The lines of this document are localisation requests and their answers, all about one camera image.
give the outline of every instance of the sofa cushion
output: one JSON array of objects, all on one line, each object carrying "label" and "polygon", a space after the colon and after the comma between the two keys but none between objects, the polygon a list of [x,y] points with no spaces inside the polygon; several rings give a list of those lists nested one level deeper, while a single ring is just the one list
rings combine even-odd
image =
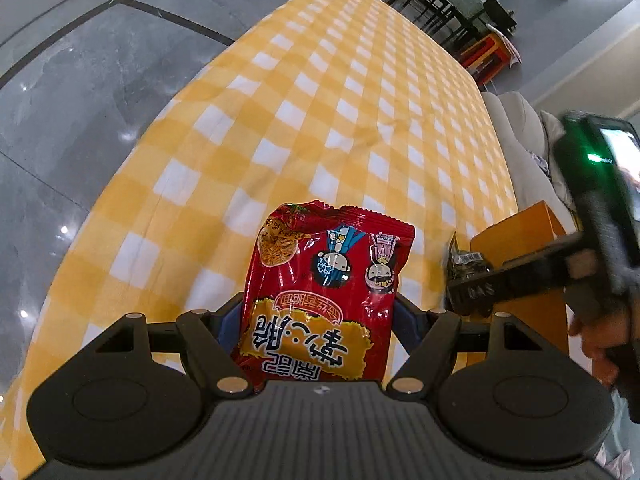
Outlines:
[{"label": "sofa cushion", "polygon": [[511,129],[500,99],[489,92],[483,92],[484,105],[494,124],[495,133],[500,142],[507,169],[511,176],[513,192],[516,195],[518,209],[523,210],[544,200],[553,211],[567,233],[575,231],[574,219],[569,210],[556,196],[553,186],[523,145],[516,139]]},{"label": "sofa cushion", "polygon": [[[550,147],[553,147],[556,140],[564,135],[564,128],[562,127],[562,123],[555,116],[545,111],[540,112],[540,119],[542,120],[542,125],[545,129],[548,145]],[[554,157],[552,148],[549,148],[548,162],[551,185],[554,187],[556,195],[558,195],[558,198],[564,203],[565,206],[575,211],[574,199],[572,198],[571,193],[569,193],[569,188],[564,182],[564,177],[562,177],[560,168],[558,168],[558,164],[556,163],[556,158]]]},{"label": "sofa cushion", "polygon": [[548,157],[546,136],[536,111],[517,92],[507,92],[500,95],[499,99],[516,139],[525,150],[546,159]]}]

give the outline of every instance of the yellow checkered tablecloth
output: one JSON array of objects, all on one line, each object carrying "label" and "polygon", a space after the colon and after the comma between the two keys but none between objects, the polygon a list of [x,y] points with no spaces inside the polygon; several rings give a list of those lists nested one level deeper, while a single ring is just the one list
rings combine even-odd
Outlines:
[{"label": "yellow checkered tablecloth", "polygon": [[[0,412],[0,477],[42,461],[25,405],[49,374],[126,312],[215,310],[244,287],[266,216],[315,198],[415,226],[399,290],[424,309],[453,231],[464,243],[516,212],[471,76],[379,0],[287,2],[151,124],[51,285]],[[393,344],[388,373],[402,354]]]}]

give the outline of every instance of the barcode sticker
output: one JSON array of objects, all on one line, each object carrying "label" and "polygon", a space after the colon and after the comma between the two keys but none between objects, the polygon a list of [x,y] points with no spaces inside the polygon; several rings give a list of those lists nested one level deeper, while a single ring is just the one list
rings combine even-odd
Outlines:
[{"label": "barcode sticker", "polygon": [[481,262],[483,260],[482,253],[456,254],[453,257],[453,262],[456,265],[466,265],[471,262]]}]

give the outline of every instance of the floor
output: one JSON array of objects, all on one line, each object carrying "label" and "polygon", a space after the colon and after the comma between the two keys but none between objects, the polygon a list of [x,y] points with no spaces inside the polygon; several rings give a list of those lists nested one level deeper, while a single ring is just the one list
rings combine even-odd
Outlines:
[{"label": "floor", "polygon": [[0,402],[113,173],[180,88],[286,1],[67,0],[0,45]]},{"label": "floor", "polygon": [[522,64],[494,79],[496,93],[523,89],[633,0],[500,0],[518,22],[513,38]]}]

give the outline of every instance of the metal screw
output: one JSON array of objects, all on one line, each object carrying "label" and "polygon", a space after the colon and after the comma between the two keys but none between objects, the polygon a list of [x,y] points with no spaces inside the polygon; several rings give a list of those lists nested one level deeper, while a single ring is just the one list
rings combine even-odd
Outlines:
[{"label": "metal screw", "polygon": [[328,394],[330,391],[331,391],[331,388],[329,388],[328,386],[325,386],[324,384],[322,386],[318,386],[314,388],[314,393],[318,395]]},{"label": "metal screw", "polygon": [[400,377],[392,384],[394,390],[403,394],[416,394],[424,388],[424,383],[415,377]]},{"label": "metal screw", "polygon": [[238,394],[244,392],[249,383],[242,377],[223,377],[216,383],[216,386],[222,392]]}]

